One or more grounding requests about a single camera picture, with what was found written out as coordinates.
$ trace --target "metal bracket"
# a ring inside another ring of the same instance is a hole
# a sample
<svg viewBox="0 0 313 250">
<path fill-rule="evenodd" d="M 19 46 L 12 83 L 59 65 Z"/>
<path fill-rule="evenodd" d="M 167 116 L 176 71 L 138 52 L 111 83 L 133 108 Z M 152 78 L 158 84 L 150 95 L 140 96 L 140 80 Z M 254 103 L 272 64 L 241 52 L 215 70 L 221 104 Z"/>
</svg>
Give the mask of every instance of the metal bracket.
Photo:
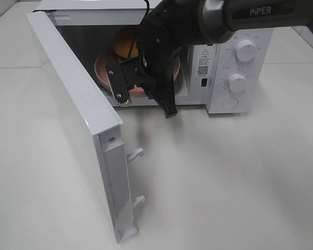
<svg viewBox="0 0 313 250">
<path fill-rule="evenodd" d="M 138 148 L 138 149 L 134 150 L 131 154 L 128 154 L 126 156 L 126 162 L 128 164 L 133 162 L 138 157 L 138 155 L 140 155 L 141 157 L 144 156 L 144 149 Z"/>
<path fill-rule="evenodd" d="M 144 203 L 145 201 L 145 196 L 140 195 L 138 196 L 135 201 L 132 204 L 132 208 L 135 209 L 137 206 L 139 206 L 140 204 Z"/>
<path fill-rule="evenodd" d="M 51 22 L 53 23 L 53 25 L 57 26 L 57 21 L 56 18 L 53 14 L 54 11 L 46 11 L 46 14 L 48 16 L 48 18 L 51 20 Z"/>
</svg>

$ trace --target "qr code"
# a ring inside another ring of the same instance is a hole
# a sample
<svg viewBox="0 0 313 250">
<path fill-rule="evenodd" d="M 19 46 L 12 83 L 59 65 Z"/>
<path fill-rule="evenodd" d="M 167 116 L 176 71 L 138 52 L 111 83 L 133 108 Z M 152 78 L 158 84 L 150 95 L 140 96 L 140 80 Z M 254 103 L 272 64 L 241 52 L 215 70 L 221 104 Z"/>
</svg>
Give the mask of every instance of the qr code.
<svg viewBox="0 0 313 250">
<path fill-rule="evenodd" d="M 209 66 L 199 66 L 198 67 L 198 75 L 199 76 L 204 76 L 208 74 L 209 71 Z"/>
</svg>

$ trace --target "screw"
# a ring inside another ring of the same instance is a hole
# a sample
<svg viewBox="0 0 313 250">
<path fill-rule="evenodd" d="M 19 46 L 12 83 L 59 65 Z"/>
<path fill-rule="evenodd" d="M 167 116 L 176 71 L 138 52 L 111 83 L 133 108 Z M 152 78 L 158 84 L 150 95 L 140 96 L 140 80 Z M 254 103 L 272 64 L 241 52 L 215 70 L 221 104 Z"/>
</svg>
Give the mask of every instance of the screw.
<svg viewBox="0 0 313 250">
<path fill-rule="evenodd" d="M 115 137 L 112 137 L 108 140 L 109 143 L 114 143 L 116 141 L 116 138 Z"/>
</svg>

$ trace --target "control knob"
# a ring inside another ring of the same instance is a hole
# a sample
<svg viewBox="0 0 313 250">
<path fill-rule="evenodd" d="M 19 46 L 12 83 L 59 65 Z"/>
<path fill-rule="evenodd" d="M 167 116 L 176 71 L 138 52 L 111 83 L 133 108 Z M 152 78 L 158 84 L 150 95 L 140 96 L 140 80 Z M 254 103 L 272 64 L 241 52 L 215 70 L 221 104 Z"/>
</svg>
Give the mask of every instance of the control knob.
<svg viewBox="0 0 313 250">
<path fill-rule="evenodd" d="M 250 61 L 255 57 L 257 47 L 251 40 L 240 41 L 235 46 L 235 55 L 240 61 Z"/>
<path fill-rule="evenodd" d="M 229 77 L 227 81 L 229 91 L 234 93 L 239 93 L 246 89 L 247 87 L 247 78 L 241 74 L 236 73 Z"/>
</svg>

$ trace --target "microwave control panel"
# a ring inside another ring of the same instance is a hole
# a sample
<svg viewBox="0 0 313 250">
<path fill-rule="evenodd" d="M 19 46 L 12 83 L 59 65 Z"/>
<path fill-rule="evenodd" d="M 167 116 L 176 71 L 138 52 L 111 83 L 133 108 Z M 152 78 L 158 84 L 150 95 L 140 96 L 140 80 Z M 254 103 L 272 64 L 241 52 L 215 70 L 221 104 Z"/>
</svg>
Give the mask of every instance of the microwave control panel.
<svg viewBox="0 0 313 250">
<path fill-rule="evenodd" d="M 272 32 L 273 29 L 237 31 L 228 42 L 219 45 L 212 95 L 207 104 L 210 114 L 250 110 Z"/>
</svg>

